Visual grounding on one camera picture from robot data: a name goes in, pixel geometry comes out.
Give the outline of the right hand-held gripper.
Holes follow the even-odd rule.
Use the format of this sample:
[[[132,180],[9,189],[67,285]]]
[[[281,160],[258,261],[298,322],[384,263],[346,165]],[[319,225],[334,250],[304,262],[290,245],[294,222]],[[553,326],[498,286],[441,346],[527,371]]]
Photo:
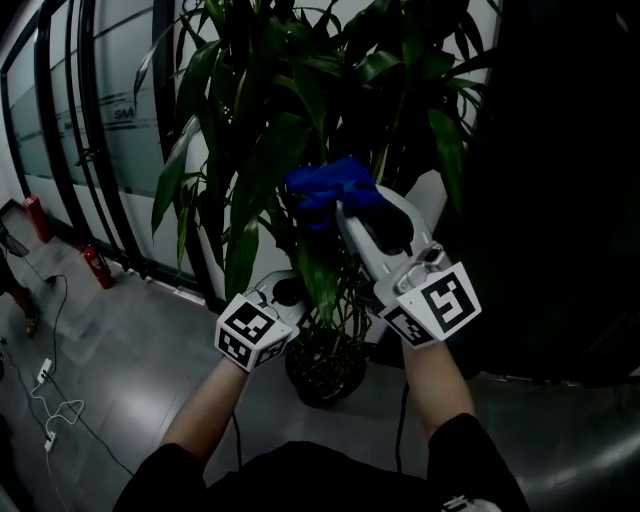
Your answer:
[[[377,190],[405,215],[361,221],[336,203],[347,250],[362,265],[361,298],[410,347],[443,342],[482,312],[470,278],[433,239],[416,206],[388,187]]]

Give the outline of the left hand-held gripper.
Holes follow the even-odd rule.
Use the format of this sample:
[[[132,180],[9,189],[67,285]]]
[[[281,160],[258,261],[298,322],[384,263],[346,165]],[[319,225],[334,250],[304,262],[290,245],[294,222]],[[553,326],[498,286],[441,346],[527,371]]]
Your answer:
[[[214,346],[250,372],[284,353],[307,312],[302,277],[293,270],[274,271],[232,299],[217,320]]]

